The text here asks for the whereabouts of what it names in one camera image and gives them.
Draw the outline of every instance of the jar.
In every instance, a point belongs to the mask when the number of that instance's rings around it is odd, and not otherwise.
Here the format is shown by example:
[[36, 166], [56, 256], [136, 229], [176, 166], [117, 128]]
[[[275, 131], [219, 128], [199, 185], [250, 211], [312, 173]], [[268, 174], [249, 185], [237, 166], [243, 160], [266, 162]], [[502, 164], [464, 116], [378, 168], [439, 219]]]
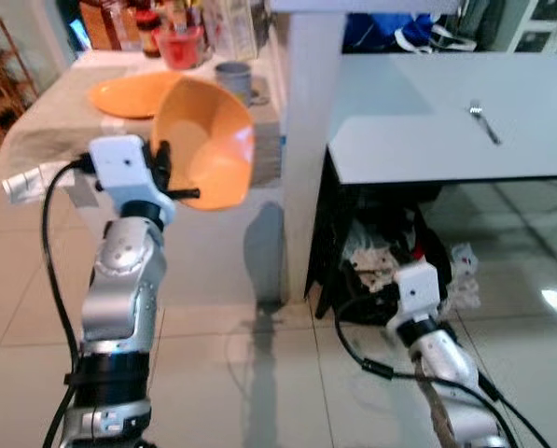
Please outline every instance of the jar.
[[152, 32], [160, 28], [160, 16], [154, 11], [137, 11], [135, 19], [144, 54], [148, 58], [159, 58], [160, 50]]

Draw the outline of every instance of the tiled floor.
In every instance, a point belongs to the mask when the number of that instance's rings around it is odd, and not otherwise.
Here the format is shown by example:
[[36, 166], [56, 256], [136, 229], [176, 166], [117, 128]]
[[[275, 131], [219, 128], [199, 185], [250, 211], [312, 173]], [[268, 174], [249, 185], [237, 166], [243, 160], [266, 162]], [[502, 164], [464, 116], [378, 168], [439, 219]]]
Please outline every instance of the tiled floor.
[[[2, 447], [41, 444], [69, 368], [38, 210], [12, 208], [0, 193]], [[95, 242], [63, 194], [53, 216], [54, 256], [77, 327]], [[470, 241], [480, 258], [482, 307], [452, 319], [461, 343], [557, 448], [557, 310], [541, 294], [557, 291], [557, 183], [449, 188], [427, 217], [447, 242]], [[345, 331], [367, 354], [411, 368], [379, 329]], [[313, 319], [306, 303], [256, 309], [172, 301], [160, 310], [158, 332], [147, 435], [162, 448], [438, 446], [419, 389], [360, 371], [331, 318]], [[512, 423], [522, 445], [535, 447]]]

